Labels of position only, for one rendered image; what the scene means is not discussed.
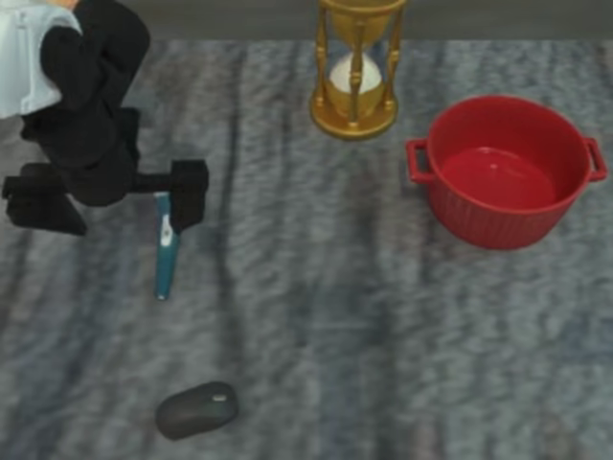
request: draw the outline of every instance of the red bucket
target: red bucket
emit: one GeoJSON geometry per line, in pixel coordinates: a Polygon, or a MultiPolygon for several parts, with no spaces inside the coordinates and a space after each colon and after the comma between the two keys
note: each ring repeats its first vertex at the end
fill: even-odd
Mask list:
{"type": "Polygon", "coordinates": [[[443,112],[427,139],[406,144],[411,180],[428,186],[437,219],[488,249],[538,242],[607,168],[598,144],[553,110],[483,96],[443,112]],[[425,150],[430,171],[418,166],[425,150]]]}

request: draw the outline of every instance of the hourglass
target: hourglass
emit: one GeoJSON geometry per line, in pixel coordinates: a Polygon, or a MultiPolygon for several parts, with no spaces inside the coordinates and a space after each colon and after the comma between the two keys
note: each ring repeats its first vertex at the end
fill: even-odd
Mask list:
{"type": "Polygon", "coordinates": [[[319,0],[317,83],[310,108],[313,121],[323,131],[341,139],[359,140],[376,136],[394,123],[394,76],[405,3],[406,0],[319,0]],[[329,31],[350,48],[330,70],[329,31]],[[388,31],[384,72],[369,50],[388,31]]]}

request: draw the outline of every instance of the gold frame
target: gold frame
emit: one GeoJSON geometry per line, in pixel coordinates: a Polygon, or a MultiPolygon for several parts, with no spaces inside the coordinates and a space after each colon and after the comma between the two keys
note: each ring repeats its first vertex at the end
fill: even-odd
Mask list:
{"type": "Polygon", "coordinates": [[[319,0],[315,47],[317,82],[310,113],[313,122],[323,131],[340,139],[361,140],[380,134],[396,120],[394,78],[405,4],[406,0],[319,0]],[[363,50],[381,39],[392,18],[387,78],[377,88],[360,94],[363,50]],[[337,90],[326,75],[329,19],[341,39],[352,47],[350,94],[337,90]]]}

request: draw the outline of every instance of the black object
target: black object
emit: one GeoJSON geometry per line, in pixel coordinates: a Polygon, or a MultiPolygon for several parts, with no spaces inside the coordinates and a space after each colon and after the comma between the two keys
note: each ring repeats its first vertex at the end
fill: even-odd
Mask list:
{"type": "Polygon", "coordinates": [[[145,24],[115,0],[80,0],[82,34],[54,27],[40,63],[62,100],[23,117],[25,140],[50,164],[29,164],[8,177],[2,197],[14,225],[82,236],[87,228],[67,195],[108,206],[126,194],[170,192],[170,225],[179,234],[204,218],[209,173],[204,161],[178,161],[170,174],[138,174],[139,113],[122,108],[147,54],[145,24]]]}
{"type": "Polygon", "coordinates": [[[164,400],[155,414],[155,423],[162,435],[178,441],[221,428],[237,415],[238,399],[232,386],[212,382],[164,400]]]}

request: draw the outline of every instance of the hourglass base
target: hourglass base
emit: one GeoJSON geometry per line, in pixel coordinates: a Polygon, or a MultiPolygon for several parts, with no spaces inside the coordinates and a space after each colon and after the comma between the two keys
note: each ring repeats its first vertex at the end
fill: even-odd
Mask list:
{"type": "Polygon", "coordinates": [[[356,126],[351,126],[346,116],[341,115],[330,104],[319,105],[315,98],[310,102],[310,115],[315,125],[327,134],[346,141],[360,141],[375,137],[394,124],[397,102],[379,106],[366,117],[361,117],[356,126]]]}

